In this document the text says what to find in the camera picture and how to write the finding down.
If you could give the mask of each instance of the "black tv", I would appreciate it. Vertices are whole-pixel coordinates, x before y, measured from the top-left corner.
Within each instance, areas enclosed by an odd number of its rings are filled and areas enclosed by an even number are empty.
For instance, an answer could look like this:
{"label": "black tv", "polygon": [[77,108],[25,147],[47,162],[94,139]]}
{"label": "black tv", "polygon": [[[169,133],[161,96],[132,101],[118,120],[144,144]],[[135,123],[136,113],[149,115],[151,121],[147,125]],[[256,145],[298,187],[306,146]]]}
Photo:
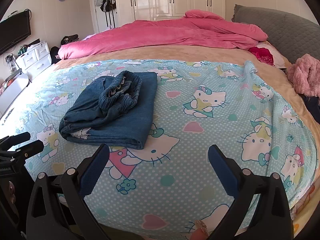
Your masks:
{"label": "black tv", "polygon": [[0,55],[31,35],[29,10],[0,22]]}

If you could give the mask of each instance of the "blue clamp pad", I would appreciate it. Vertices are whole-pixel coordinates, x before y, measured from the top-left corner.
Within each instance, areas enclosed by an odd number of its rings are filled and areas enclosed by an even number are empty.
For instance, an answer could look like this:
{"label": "blue clamp pad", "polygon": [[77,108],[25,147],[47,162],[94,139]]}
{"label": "blue clamp pad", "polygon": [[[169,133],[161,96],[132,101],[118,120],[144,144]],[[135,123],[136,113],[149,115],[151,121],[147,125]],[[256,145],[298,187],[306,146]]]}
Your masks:
{"label": "blue clamp pad", "polygon": [[95,187],[104,167],[109,160],[109,156],[109,147],[105,144],[102,144],[92,155],[92,157],[86,158],[91,159],[91,162],[88,164],[88,167],[85,169],[79,180],[79,195],[82,198],[92,193],[93,188]]}
{"label": "blue clamp pad", "polygon": [[233,159],[226,158],[217,145],[210,146],[208,159],[226,193],[237,198],[239,195],[241,168]]}

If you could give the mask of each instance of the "cabinet handle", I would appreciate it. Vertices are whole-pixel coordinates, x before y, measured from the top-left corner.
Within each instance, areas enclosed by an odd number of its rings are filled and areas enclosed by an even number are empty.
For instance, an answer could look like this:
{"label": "cabinet handle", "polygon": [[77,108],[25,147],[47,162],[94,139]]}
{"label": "cabinet handle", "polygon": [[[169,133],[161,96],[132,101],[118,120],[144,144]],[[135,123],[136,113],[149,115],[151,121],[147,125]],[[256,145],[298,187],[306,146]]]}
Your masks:
{"label": "cabinet handle", "polygon": [[37,69],[41,68],[44,64],[42,63],[39,67],[37,67]]}

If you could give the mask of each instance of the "pink pillow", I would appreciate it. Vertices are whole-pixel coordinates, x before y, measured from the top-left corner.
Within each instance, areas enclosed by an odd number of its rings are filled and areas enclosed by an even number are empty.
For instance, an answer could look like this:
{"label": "pink pillow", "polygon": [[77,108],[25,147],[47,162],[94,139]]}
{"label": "pink pillow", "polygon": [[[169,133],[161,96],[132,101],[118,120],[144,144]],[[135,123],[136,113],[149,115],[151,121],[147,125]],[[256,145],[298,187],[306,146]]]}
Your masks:
{"label": "pink pillow", "polygon": [[186,15],[183,16],[182,18],[206,18],[206,19],[225,21],[224,18],[222,18],[221,16],[215,13],[202,11],[202,10],[189,10],[186,12]]}
{"label": "pink pillow", "polygon": [[291,65],[289,61],[268,42],[259,42],[255,47],[250,48],[249,51],[254,54],[260,62],[264,62],[270,66],[287,68],[288,65]]}

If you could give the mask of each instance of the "light blue polka dot sheet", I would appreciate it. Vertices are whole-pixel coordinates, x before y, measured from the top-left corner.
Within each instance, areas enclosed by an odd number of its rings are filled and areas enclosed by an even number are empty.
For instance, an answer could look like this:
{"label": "light blue polka dot sheet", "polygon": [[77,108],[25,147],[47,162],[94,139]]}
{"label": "light blue polka dot sheet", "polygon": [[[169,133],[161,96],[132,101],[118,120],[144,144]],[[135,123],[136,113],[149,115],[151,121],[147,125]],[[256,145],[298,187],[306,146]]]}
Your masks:
{"label": "light blue polka dot sheet", "polygon": [[[61,174],[95,152],[96,146],[65,141],[60,120],[93,80],[123,70],[157,73],[154,122],[143,150],[110,147],[85,198],[98,222],[158,240],[189,239],[195,220],[213,230],[233,198],[208,161],[212,144],[255,174],[278,172],[290,207],[310,187],[317,162],[312,134],[249,61],[108,60],[51,73],[31,84],[1,121],[3,137],[29,131],[31,140],[43,141],[44,151],[25,165],[33,179],[41,171]],[[242,228],[256,204],[257,198]]]}

